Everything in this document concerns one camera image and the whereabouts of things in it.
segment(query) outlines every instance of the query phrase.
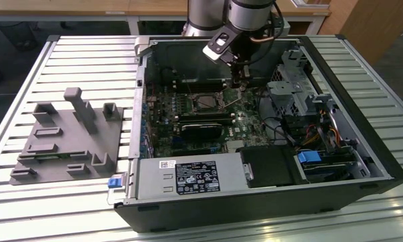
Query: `sticker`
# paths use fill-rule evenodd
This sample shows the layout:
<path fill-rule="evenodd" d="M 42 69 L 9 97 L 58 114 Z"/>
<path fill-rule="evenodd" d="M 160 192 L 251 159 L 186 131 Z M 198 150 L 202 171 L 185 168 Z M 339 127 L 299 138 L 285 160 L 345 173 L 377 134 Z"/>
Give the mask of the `sticker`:
<path fill-rule="evenodd" d="M 109 11 L 106 11 L 106 14 L 125 14 L 125 12 L 114 12 L 114 11 L 109 12 Z"/>
<path fill-rule="evenodd" d="M 174 168 L 176 160 L 161 160 L 160 168 Z"/>
<path fill-rule="evenodd" d="M 173 165 L 178 195 L 221 191 L 217 164 L 214 161 Z"/>

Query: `wooden table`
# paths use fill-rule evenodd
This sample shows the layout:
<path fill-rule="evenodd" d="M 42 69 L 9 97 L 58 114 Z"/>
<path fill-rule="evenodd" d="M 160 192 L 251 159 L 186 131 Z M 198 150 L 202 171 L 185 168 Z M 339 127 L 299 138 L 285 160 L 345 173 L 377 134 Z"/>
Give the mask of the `wooden table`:
<path fill-rule="evenodd" d="M 129 0 L 0 0 L 0 21 L 126 21 Z"/>
<path fill-rule="evenodd" d="M 330 11 L 277 2 L 286 20 L 310 22 L 306 34 L 317 34 Z M 138 35 L 140 21 L 186 21 L 186 0 L 0 0 L 0 21 L 128 21 Z"/>
<path fill-rule="evenodd" d="M 140 34 L 138 21 L 186 21 L 186 0 L 129 0 L 128 19 L 130 33 Z M 290 0 L 277 0 L 289 22 L 309 22 L 306 34 L 318 33 L 329 9 L 297 8 Z"/>

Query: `motherboard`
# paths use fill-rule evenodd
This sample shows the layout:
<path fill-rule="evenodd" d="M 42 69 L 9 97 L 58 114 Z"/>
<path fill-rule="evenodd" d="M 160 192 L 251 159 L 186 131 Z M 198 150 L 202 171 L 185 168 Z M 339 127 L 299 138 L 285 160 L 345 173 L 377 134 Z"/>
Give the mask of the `motherboard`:
<path fill-rule="evenodd" d="M 153 157 L 233 153 L 269 144 L 255 88 L 206 92 L 185 86 L 181 91 L 165 86 L 146 98 Z"/>

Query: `white label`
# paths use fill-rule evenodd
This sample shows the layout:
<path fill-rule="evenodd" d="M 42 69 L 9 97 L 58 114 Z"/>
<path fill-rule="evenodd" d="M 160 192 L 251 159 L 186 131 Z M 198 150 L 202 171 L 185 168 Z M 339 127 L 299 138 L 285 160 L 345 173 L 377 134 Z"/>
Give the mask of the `white label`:
<path fill-rule="evenodd" d="M 160 168 L 174 168 L 176 160 L 161 160 Z"/>
<path fill-rule="evenodd" d="M 106 14 L 125 14 L 125 12 L 106 12 Z"/>

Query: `wooden cabinet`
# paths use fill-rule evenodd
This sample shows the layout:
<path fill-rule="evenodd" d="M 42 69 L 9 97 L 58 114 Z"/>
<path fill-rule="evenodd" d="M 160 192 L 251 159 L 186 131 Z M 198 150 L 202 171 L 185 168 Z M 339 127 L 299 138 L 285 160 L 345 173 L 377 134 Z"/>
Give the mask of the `wooden cabinet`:
<path fill-rule="evenodd" d="M 403 33 L 403 0 L 331 0 L 318 34 L 342 34 L 370 64 Z"/>

